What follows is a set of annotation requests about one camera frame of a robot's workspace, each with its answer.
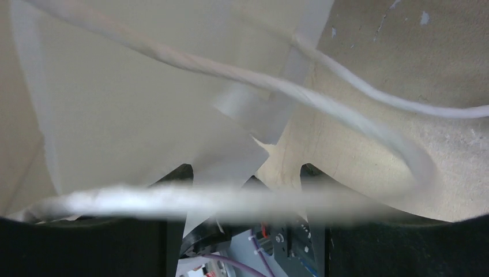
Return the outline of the light blue paper bag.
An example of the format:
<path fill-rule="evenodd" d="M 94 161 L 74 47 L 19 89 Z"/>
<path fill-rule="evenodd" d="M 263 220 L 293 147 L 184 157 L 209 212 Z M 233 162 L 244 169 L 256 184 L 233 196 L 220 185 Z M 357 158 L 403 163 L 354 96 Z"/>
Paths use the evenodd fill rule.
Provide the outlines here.
<path fill-rule="evenodd" d="M 487 1 L 2 1 L 1 214 L 488 214 Z"/>

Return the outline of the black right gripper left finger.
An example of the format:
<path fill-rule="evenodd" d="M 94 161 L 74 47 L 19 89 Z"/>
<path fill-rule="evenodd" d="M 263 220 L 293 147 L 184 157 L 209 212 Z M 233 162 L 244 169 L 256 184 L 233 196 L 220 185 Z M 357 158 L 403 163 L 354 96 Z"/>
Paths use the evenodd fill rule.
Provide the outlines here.
<path fill-rule="evenodd" d="M 184 221 L 1 219 L 2 276 L 174 276 Z"/>

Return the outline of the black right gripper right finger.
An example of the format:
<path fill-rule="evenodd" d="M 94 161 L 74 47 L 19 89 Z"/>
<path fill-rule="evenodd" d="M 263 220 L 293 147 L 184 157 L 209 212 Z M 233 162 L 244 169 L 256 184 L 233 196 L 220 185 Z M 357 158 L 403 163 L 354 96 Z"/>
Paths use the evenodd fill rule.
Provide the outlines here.
<path fill-rule="evenodd" d="M 487 276 L 488 216 L 444 222 L 408 213 L 335 226 L 309 217 L 321 276 Z"/>

